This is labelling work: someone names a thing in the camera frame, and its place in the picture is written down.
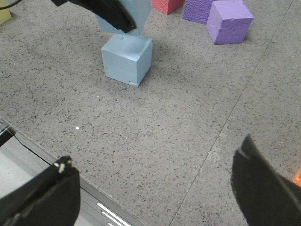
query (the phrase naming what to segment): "yellow object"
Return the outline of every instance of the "yellow object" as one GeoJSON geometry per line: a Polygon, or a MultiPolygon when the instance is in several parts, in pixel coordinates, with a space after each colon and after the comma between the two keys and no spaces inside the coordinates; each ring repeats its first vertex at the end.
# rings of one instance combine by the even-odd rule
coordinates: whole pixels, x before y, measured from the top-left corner
{"type": "MultiPolygon", "coordinates": [[[[6,6],[5,0],[0,0],[0,7],[6,6]]],[[[9,9],[0,10],[0,24],[11,18],[9,9]]]]}

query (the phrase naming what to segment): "light blue foam cube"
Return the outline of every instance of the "light blue foam cube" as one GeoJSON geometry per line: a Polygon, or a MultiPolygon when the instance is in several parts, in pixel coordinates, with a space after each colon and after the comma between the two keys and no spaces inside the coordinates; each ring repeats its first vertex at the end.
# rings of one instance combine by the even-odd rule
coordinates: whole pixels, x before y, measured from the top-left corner
{"type": "Polygon", "coordinates": [[[102,55],[108,77],[138,87],[151,67],[152,39],[115,34],[103,46],[102,55]]]}
{"type": "MultiPolygon", "coordinates": [[[[125,7],[127,12],[132,16],[133,20],[136,22],[137,28],[130,31],[128,34],[140,35],[147,17],[152,9],[151,0],[119,0],[120,3],[125,7]]],[[[124,34],[122,30],[117,30],[107,21],[99,16],[96,16],[97,21],[100,26],[100,30],[103,32],[110,32],[116,34],[124,34]]]]}

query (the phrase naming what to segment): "red foam cube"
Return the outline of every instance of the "red foam cube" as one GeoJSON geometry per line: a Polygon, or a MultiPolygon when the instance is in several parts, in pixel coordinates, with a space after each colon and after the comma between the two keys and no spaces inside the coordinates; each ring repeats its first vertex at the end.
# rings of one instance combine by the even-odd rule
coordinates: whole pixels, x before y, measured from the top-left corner
{"type": "Polygon", "coordinates": [[[185,0],[151,0],[151,2],[155,9],[165,14],[170,14],[177,8],[181,7],[185,0]]]}

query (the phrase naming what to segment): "purple foam cube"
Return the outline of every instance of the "purple foam cube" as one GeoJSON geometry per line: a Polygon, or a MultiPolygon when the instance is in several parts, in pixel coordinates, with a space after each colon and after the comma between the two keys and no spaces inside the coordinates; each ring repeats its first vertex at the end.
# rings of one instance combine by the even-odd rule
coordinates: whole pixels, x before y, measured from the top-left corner
{"type": "Polygon", "coordinates": [[[242,43],[253,18],[242,0],[214,1],[207,30],[214,44],[242,43]]]}
{"type": "Polygon", "coordinates": [[[206,24],[214,0],[186,0],[183,19],[206,24]]]}

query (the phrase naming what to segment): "orange object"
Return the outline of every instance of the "orange object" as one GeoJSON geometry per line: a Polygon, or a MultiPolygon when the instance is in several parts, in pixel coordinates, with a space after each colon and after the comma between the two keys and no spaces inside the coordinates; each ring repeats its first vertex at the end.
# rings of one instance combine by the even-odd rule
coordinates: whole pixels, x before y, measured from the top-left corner
{"type": "Polygon", "coordinates": [[[301,167],[293,178],[293,183],[301,187],[301,167]]]}

